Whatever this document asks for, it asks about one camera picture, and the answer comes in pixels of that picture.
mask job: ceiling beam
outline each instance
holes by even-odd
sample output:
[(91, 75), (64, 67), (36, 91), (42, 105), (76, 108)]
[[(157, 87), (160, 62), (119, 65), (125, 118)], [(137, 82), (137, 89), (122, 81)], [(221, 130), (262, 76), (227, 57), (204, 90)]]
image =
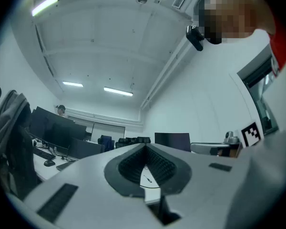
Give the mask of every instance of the ceiling beam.
[[(49, 7), (46, 9), (44, 13), (41, 15), (37, 15), (34, 17), (36, 23), (42, 23), (48, 19), (55, 19), (61, 15), (65, 15), (71, 12), (76, 12), (78, 10), (84, 10), (88, 8), (93, 8), (96, 6), (125, 6), (127, 8), (132, 8), (134, 6), (134, 0), (76, 0), (70, 2), (65, 5), (60, 5), (58, 7)], [(148, 2), (144, 4), (141, 10), (146, 11), (154, 11), (156, 10), (158, 14), (161, 16), (173, 20), (173, 21), (180, 21), (180, 20), (190, 20), (191, 17), (185, 13), (181, 13), (177, 10), (170, 9), (165, 7), (161, 4)]]
[(163, 67), (165, 61), (151, 58), (149, 56), (141, 55), (137, 52), (132, 52), (120, 48), (113, 47), (104, 47), (99, 45), (89, 46), (89, 47), (66, 47), (66, 48), (57, 48), (52, 50), (45, 50), (44, 54), (47, 56), (58, 54), (58, 53), (75, 53), (75, 52), (86, 52), (86, 53), (95, 53), (95, 54), (106, 54), (106, 55), (115, 55), (125, 58), (135, 59), (145, 63), (152, 64), (156, 67)]

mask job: small device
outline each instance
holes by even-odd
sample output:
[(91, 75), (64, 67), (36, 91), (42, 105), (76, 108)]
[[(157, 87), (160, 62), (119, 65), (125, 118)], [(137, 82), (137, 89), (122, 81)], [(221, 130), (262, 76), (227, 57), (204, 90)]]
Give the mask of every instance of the small device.
[(199, 32), (196, 26), (189, 25), (186, 28), (186, 38), (198, 51), (202, 51), (204, 49), (200, 43), (204, 39), (204, 36)]
[(55, 162), (52, 161), (52, 160), (46, 160), (44, 163), (43, 163), (44, 166), (46, 167), (50, 167), (50, 166), (54, 166), (55, 165)]

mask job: window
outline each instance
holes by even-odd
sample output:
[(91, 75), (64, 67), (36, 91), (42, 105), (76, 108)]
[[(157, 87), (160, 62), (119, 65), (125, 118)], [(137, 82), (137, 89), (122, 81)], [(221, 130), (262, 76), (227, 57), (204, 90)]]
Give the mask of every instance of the window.
[(271, 58), (269, 58), (243, 80), (256, 105), (264, 135), (278, 130), (276, 120), (263, 99), (263, 93), (271, 85), (274, 78), (275, 76), (271, 69)]

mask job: white desk surface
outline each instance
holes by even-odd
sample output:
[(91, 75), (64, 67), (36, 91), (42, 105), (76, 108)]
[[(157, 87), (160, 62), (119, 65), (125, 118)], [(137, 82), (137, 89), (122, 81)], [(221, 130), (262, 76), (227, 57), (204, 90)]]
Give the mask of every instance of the white desk surface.
[[(51, 153), (48, 149), (44, 149), (44, 148), (39, 148), (39, 149), (46, 153), (49, 153), (49, 154)], [(34, 168), (35, 168), (37, 176), (40, 178), (41, 181), (46, 181), (50, 179), (51, 177), (53, 177), (54, 175), (56, 175), (57, 173), (59, 173), (59, 170), (56, 169), (56, 166), (60, 166), (62, 164), (67, 163), (66, 160), (62, 160), (61, 157), (59, 156), (56, 156), (53, 159), (53, 161), (55, 162), (55, 165), (51, 167), (46, 167), (44, 165), (45, 161), (46, 159), (41, 158), (37, 155), (34, 155)], [(141, 173), (140, 185), (149, 187), (149, 188), (143, 187), (143, 189), (145, 190), (145, 202), (147, 204), (156, 203), (160, 200), (161, 190), (160, 188), (157, 188), (159, 186), (148, 169), (143, 169)]]

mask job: ceiling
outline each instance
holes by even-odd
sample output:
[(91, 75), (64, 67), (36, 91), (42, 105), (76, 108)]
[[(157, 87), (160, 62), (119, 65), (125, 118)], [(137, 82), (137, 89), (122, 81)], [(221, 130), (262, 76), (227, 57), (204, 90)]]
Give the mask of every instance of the ceiling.
[[(60, 0), (33, 18), (32, 8), (42, 1), (23, 2), (22, 13), (15, 15), (21, 21), (15, 37), (35, 73), (61, 99), (139, 108), (192, 24), (189, 16), (172, 8), (174, 0), (143, 5), (135, 0)], [(39, 55), (32, 58), (32, 50)], [(133, 96), (107, 93), (105, 86)]]

